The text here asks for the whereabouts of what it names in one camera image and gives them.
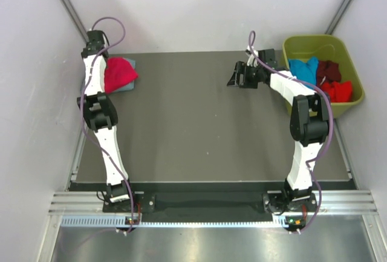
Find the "crimson red t-shirt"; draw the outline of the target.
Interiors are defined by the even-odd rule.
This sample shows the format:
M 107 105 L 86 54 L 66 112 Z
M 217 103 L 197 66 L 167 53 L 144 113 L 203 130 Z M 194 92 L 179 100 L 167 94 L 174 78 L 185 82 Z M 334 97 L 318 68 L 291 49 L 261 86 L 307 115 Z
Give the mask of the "crimson red t-shirt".
M 111 57 L 107 60 L 104 83 L 105 93 L 111 94 L 134 89 L 138 73 L 136 61 L 125 57 Z

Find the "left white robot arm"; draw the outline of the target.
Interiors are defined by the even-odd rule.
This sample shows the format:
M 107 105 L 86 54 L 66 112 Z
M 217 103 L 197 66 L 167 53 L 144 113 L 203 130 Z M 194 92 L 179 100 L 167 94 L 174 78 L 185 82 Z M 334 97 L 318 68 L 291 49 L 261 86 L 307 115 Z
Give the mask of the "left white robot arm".
M 88 41 L 81 52 L 85 80 L 77 105 L 83 122 L 94 133 L 92 142 L 102 154 L 106 171 L 106 201 L 116 203 L 128 212 L 136 207 L 137 197 L 131 193 L 129 177 L 122 163 L 117 141 L 118 114 L 105 92 L 109 42 L 101 30 L 90 30 L 86 34 Z

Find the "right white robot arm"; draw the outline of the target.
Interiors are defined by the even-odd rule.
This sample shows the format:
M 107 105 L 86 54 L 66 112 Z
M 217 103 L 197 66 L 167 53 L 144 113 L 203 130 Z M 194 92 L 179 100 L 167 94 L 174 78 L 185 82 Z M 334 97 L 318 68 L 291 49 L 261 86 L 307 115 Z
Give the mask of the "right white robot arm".
M 261 56 L 264 51 L 252 47 L 245 50 L 246 61 L 238 61 L 229 87 L 256 89 L 260 83 L 268 85 L 291 105 L 290 134 L 294 140 L 291 170 L 284 182 L 278 215 L 296 211 L 311 203 L 312 186 L 318 184 L 314 167 L 320 155 L 329 147 L 333 135 L 333 112 L 328 96 L 315 85 L 298 79 L 290 70 L 274 68 Z

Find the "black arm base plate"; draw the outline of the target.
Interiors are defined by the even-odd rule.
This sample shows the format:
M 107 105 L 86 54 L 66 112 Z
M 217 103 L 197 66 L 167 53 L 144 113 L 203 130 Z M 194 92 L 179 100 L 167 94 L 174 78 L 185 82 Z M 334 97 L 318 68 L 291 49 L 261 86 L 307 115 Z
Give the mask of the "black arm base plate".
M 272 214 L 308 213 L 316 210 L 315 199 L 285 204 L 280 193 L 263 192 L 145 192 L 129 200 L 104 204 L 104 213 L 141 215 L 151 223 L 220 223 L 270 221 Z

